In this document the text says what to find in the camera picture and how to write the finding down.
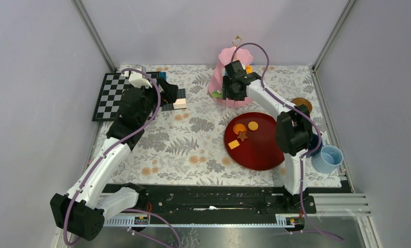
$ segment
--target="black and white checkered board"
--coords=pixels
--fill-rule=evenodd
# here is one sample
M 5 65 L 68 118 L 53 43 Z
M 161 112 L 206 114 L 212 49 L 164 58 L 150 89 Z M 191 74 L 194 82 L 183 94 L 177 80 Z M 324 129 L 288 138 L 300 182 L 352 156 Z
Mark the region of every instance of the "black and white checkered board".
M 162 76 L 166 80 L 165 72 L 147 72 L 152 78 Z M 113 121 L 119 109 L 119 101 L 124 90 L 132 87 L 128 79 L 120 73 L 105 74 L 99 98 L 94 109 L 93 121 Z M 177 98 L 186 98 L 186 90 L 179 89 Z M 172 104 L 166 104 L 161 111 L 173 110 Z

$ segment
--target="gray wall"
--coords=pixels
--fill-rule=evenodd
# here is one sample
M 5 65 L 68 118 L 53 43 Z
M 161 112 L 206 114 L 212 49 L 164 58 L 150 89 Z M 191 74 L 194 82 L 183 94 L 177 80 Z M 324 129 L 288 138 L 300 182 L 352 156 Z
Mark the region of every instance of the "gray wall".
M 384 247 L 411 247 L 411 0 L 358 1 L 319 75 Z
M 213 65 L 236 35 L 262 45 L 273 65 L 312 65 L 347 0 L 83 2 L 117 65 Z
M 49 247 L 108 69 L 71 1 L 0 1 L 0 247 Z

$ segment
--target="red plate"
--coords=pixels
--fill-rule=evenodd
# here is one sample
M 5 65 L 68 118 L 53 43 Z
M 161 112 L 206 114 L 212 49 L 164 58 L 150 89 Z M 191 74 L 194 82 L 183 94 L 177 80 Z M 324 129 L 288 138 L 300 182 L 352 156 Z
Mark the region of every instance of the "red plate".
M 259 124 L 256 131 L 248 129 L 248 123 L 255 121 Z M 247 128 L 248 139 L 243 142 L 233 132 L 233 126 L 242 123 Z M 228 124 L 224 133 L 224 143 L 228 154 L 238 164 L 256 171 L 265 171 L 280 165 L 284 161 L 283 152 L 275 141 L 276 120 L 264 113 L 245 113 Z M 238 140 L 240 146 L 230 149 L 228 143 Z

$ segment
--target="gray floor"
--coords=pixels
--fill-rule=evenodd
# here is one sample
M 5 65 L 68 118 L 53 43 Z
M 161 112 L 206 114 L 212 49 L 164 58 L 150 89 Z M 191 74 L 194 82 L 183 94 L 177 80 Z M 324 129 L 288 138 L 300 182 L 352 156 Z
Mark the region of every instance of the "gray floor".
M 357 222 L 352 217 L 322 218 L 320 222 L 312 218 L 322 230 L 341 235 L 345 244 L 331 241 L 319 234 L 274 235 L 286 232 L 281 228 L 176 228 L 182 240 L 183 248 L 276 248 L 276 247 L 365 247 Z M 169 228 L 147 228 L 144 234 L 151 235 L 168 244 L 177 245 Z M 76 248 L 130 248 L 163 247 L 140 236 L 132 236 L 125 228 L 106 227 L 91 242 L 82 240 Z

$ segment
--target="floral tablecloth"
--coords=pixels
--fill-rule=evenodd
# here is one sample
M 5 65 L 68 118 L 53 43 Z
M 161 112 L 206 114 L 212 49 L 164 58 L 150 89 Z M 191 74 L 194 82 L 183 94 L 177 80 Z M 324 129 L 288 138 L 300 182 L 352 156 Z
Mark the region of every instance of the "floral tablecloth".
M 144 135 L 120 164 L 110 183 L 200 184 L 282 186 L 286 176 L 284 163 L 272 170 L 258 172 L 235 163 L 227 154 L 223 133 L 236 115 L 266 111 L 256 103 L 235 108 L 226 117 L 225 107 L 209 95 L 215 66 L 164 65 L 146 66 L 147 71 L 166 71 L 167 81 L 186 89 L 187 109 L 159 112 Z M 261 74 L 263 66 L 254 66 Z M 288 100 L 308 99 L 313 105 L 311 118 L 328 142 L 326 123 L 307 66 L 270 66 L 265 83 Z M 104 122 L 96 143 L 101 149 L 112 122 Z M 310 159 L 306 165 L 309 187 L 340 187 L 337 172 L 325 175 L 317 172 Z

